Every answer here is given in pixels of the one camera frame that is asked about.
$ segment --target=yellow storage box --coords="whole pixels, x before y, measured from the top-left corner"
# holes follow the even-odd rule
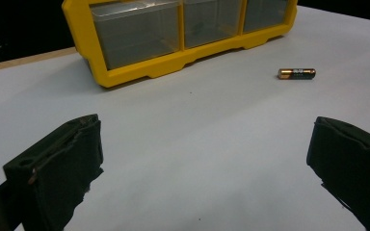
[[[287,33],[297,0],[65,0],[77,51],[106,88]]]

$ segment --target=black object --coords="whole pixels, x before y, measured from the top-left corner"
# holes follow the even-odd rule
[[[75,118],[4,165],[0,231],[60,231],[102,169],[97,115]]]
[[[370,231],[370,134],[317,117],[306,161],[324,188]]]

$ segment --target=table surface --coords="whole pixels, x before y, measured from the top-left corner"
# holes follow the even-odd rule
[[[105,171],[66,230],[364,230],[305,158],[317,116],[370,132],[370,20],[298,7],[282,38],[108,90],[78,54],[1,69],[0,184],[2,165],[89,114]]]

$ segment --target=yellow frame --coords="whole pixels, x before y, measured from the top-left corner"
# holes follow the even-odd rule
[[[94,27],[91,4],[113,2],[114,0],[65,0],[62,8],[74,39],[77,51],[88,60],[97,84],[109,88],[142,77],[156,78],[178,71],[185,64],[225,50],[250,49],[266,43],[268,39],[281,36],[291,30],[297,14],[298,0],[287,3],[284,22],[262,30],[243,34],[243,25],[248,0],[242,0],[238,35],[194,48],[185,48],[182,1],[178,7],[180,49],[169,55],[153,58],[135,64],[108,70]]]

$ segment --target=aa battery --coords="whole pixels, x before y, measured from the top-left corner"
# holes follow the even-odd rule
[[[283,68],[278,71],[279,79],[313,79],[315,77],[315,69],[313,68]]]

